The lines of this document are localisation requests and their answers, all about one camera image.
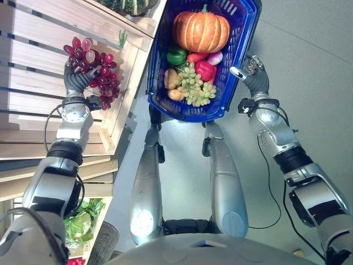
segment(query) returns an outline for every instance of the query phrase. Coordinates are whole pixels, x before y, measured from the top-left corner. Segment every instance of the gray floor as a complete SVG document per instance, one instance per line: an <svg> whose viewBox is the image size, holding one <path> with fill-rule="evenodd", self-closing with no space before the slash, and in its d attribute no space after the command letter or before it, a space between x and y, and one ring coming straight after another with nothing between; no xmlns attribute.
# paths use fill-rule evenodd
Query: gray floor
<svg viewBox="0 0 353 265"><path fill-rule="evenodd" d="M352 12L351 0L263 0L263 12L250 50L264 61L270 93L281 102L291 126L307 153L341 189L352 209ZM146 77L133 103L133 134L114 185L114 198L106 216L120 233L116 250L133 248L129 234L129 201L143 140L149 128ZM237 164L245 193L249 222L272 223L278 210L266 186L266 167L246 115L237 113L239 101L249 97L240 84L231 111L217 120ZM166 162L160 166L165 219L210 217L209 162L201 156L204 130L200 124L163 124ZM281 200L283 175L270 160L271 185ZM297 228L317 248L314 229L294 217ZM247 238L305 255L322 264L295 235L286 215L274 227L250 229Z"/></svg>

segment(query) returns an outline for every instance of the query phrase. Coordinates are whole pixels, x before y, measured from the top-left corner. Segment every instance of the pumpkin stem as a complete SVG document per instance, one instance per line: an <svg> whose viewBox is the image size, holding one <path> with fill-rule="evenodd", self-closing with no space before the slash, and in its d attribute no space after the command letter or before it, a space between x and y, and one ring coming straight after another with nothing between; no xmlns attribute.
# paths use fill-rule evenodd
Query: pumpkin stem
<svg viewBox="0 0 353 265"><path fill-rule="evenodd" d="M204 8L201 11L207 13L207 4L204 4Z"/></svg>

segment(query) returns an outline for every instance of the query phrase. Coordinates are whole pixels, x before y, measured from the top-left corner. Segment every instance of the black cable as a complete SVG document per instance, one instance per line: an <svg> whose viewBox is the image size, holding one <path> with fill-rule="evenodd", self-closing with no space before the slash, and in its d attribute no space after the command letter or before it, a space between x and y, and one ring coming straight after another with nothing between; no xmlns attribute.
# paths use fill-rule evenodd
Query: black cable
<svg viewBox="0 0 353 265"><path fill-rule="evenodd" d="M287 205L286 205L286 191L287 191L287 183L285 181L285 187L284 187L284 190L283 190L283 206L285 207L285 210L287 212L287 215L288 215L288 218L289 218L289 221L291 222L291 225L292 225L292 228L294 230L294 232L298 235L298 237L300 237L320 258L322 258L323 261L325 261L325 258L324 256L313 246L309 243L309 241L307 241L299 232L298 230L296 229L296 227L294 226L294 222L293 222L293 219L287 209Z"/></svg>
<svg viewBox="0 0 353 265"><path fill-rule="evenodd" d="M83 199L84 199L84 192L85 192L85 190L84 190L84 184L83 184L83 181L82 181L81 177L80 177L78 174L77 174L77 178L78 178L78 180L81 182L82 197L81 197L81 200L79 201L79 203L77 204L76 208L73 209L70 213L68 213L68 215L66 215L65 218L68 218L68 217L74 215L74 214L77 212L77 210L81 207L82 202L83 202Z"/></svg>
<svg viewBox="0 0 353 265"><path fill-rule="evenodd" d="M278 216L277 220L276 220L273 224L271 224L271 225L264 226L264 227L253 227L253 226L249 226L249 228L252 228L252 229L266 229L266 228L270 228L270 227L276 225L276 224L280 221L281 216L282 216L282 211L281 211L280 205L278 204L277 200L275 199L275 197L274 197L274 195L272 194L272 191L271 191L271 185L270 185L270 166L269 166L269 163L268 163L268 161L267 161L267 158L265 157L265 155L264 155L264 153L263 153L263 151L262 151L262 149L261 149L261 147L260 147L259 137L258 137L258 147L259 147L260 152L261 152L263 158L265 159L265 162L266 162L266 165L267 165L267 174L268 174L268 175L267 175L267 178L268 178L269 192L270 192L270 195L271 195L272 199L274 200L274 202L276 203L276 205L277 205L277 207L278 207L278 209L279 209L279 211L280 211L280 215Z"/></svg>
<svg viewBox="0 0 353 265"><path fill-rule="evenodd" d="M47 128L47 126L48 126L48 122L49 122L50 117L51 117L51 116L53 115L53 113L54 113L56 110L58 110L60 107L62 107L62 104L56 106L56 107L49 113L48 117L47 117L46 120L45 120L45 124L44 124L44 146L45 146L45 150L46 150L47 152L49 152L49 149L48 149L48 144L46 143L46 128Z"/></svg>
<svg viewBox="0 0 353 265"><path fill-rule="evenodd" d="M287 113L285 114L285 116L283 116L281 113L279 113L277 110L274 110L274 109L264 108L264 107L257 107L256 109L265 109L265 110L269 110L269 111L271 111L271 112L274 112L274 113L278 114L279 116L281 116L281 117L283 118L283 120L285 121L285 123L287 124L287 126L290 127L290 126L289 126L289 120L288 120Z"/></svg>
<svg viewBox="0 0 353 265"><path fill-rule="evenodd" d="M288 122L288 126L289 126L289 119L288 119L288 115L287 115L286 111L280 106L278 106L277 109L279 109L279 110L281 110L283 112L283 114L285 115L286 120Z"/></svg>
<svg viewBox="0 0 353 265"><path fill-rule="evenodd" d="M1 216L0 222L2 222L7 215L12 213L24 213L29 215L36 222L36 224L42 231L44 238L46 238L49 245L51 257L53 258L55 264L62 264L62 265L66 264L67 258L65 257L65 254L62 252L61 247L56 241L56 238L51 232L48 224L38 213L25 207L9 209L3 214L3 216Z"/></svg>

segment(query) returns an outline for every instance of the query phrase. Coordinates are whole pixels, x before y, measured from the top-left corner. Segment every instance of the cabbage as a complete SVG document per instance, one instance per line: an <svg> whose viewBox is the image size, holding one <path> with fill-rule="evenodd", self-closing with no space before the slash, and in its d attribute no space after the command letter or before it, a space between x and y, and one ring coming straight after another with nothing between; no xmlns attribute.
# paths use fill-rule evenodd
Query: cabbage
<svg viewBox="0 0 353 265"><path fill-rule="evenodd" d="M81 245L91 240L93 226L103 206L102 199L83 201L76 215L65 219L66 242Z"/></svg>

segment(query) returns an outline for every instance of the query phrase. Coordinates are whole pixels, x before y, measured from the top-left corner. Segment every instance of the shopping basket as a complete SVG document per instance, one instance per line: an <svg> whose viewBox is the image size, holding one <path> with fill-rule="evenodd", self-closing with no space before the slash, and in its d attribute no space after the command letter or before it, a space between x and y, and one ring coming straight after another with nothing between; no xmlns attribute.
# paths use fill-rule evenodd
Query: shopping basket
<svg viewBox="0 0 353 265"><path fill-rule="evenodd" d="M214 85L216 97L211 103L201 107L187 105L186 101L173 101L164 88L164 72L169 68L168 47L173 43L172 24L174 18L183 11L198 12L204 4L207 9L225 17L231 26L226 46L222 49L223 60L217 65ZM261 12L260 0L169 0L159 24L149 63L148 101L162 113L173 119L185 122L215 120L229 110L238 79L230 74L229 68L241 68L246 51L252 40Z"/></svg>

